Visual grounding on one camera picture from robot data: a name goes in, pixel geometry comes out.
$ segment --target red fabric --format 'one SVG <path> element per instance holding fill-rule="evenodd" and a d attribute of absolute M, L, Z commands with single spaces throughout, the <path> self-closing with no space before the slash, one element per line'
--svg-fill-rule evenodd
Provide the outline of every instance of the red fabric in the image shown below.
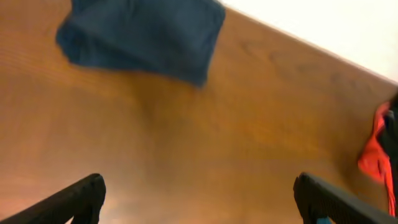
<path fill-rule="evenodd" d="M 373 131 L 365 149 L 359 158 L 358 167 L 375 181 L 387 188 L 389 213 L 396 215 L 396 198 L 392 183 L 390 158 L 377 141 L 377 135 L 384 129 L 383 116 L 389 111 L 390 103 L 382 104 L 374 116 Z"/>

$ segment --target wooden table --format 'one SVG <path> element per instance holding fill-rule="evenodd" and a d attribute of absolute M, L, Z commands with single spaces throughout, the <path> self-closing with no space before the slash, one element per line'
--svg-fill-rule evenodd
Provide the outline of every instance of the wooden table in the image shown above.
<path fill-rule="evenodd" d="M 356 158 L 392 84 L 230 10 L 202 89 L 76 67 L 69 10 L 0 1 L 0 218 L 93 172 L 101 223 L 300 223 L 302 171 L 386 209 Z"/>

